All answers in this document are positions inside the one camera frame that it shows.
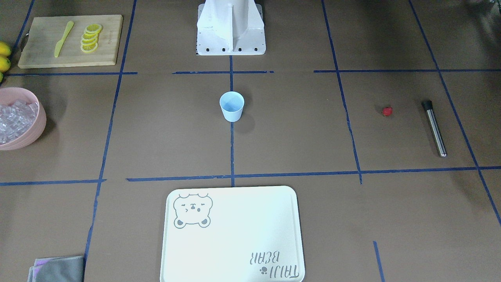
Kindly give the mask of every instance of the gray cloth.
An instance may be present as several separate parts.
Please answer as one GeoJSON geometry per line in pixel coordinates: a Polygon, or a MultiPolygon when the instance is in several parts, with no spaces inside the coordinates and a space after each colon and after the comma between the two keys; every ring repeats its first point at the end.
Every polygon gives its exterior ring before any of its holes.
{"type": "Polygon", "coordinates": [[[60,256],[35,259],[28,282],[82,282],[84,257],[60,256]]]}

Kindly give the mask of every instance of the lemon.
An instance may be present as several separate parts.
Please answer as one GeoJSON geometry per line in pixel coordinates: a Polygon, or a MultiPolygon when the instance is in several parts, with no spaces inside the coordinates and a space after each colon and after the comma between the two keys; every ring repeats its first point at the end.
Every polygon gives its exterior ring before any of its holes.
{"type": "Polygon", "coordinates": [[[94,41],[94,39],[98,38],[98,34],[87,34],[87,33],[84,33],[82,35],[82,42],[91,42],[91,41],[94,41]]]}
{"type": "Polygon", "coordinates": [[[88,42],[85,42],[83,39],[80,41],[80,45],[82,46],[88,46],[88,45],[92,45],[94,43],[97,43],[97,40],[98,38],[94,38],[92,41],[88,41],[88,42]]]}
{"type": "Polygon", "coordinates": [[[11,61],[5,56],[0,56],[0,72],[6,72],[11,68],[11,61]]]}
{"type": "Polygon", "coordinates": [[[91,53],[91,52],[94,52],[98,47],[98,44],[97,42],[94,43],[94,44],[91,44],[91,45],[80,45],[80,50],[82,50],[82,52],[84,53],[91,53]]]}
{"type": "Polygon", "coordinates": [[[11,48],[7,45],[7,43],[0,41],[0,55],[9,56],[11,54],[11,48]]]}
{"type": "Polygon", "coordinates": [[[101,29],[103,29],[102,25],[100,25],[100,24],[91,24],[91,25],[88,25],[85,28],[85,33],[88,33],[88,34],[100,33],[101,29]]]}

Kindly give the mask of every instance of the white tray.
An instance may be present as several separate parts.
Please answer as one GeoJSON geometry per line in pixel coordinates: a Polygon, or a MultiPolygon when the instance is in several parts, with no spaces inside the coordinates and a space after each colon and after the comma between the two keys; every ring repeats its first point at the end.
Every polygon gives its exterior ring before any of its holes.
{"type": "Polygon", "coordinates": [[[288,186],[178,189],[167,197],[161,282],[299,282],[296,193],[288,186]]]}

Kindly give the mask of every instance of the black muddler handle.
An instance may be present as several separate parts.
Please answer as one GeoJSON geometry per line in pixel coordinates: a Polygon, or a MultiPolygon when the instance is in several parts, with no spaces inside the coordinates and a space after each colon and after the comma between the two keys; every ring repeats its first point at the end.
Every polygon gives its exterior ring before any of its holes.
{"type": "Polygon", "coordinates": [[[437,121],[435,119],[435,114],[433,113],[433,104],[430,100],[423,101],[421,105],[426,112],[426,116],[428,117],[428,122],[431,127],[431,133],[433,134],[433,139],[435,139],[435,144],[437,145],[438,155],[442,158],[447,156],[447,151],[445,150],[445,146],[443,144],[442,135],[440,134],[440,130],[438,129],[437,121]]]}

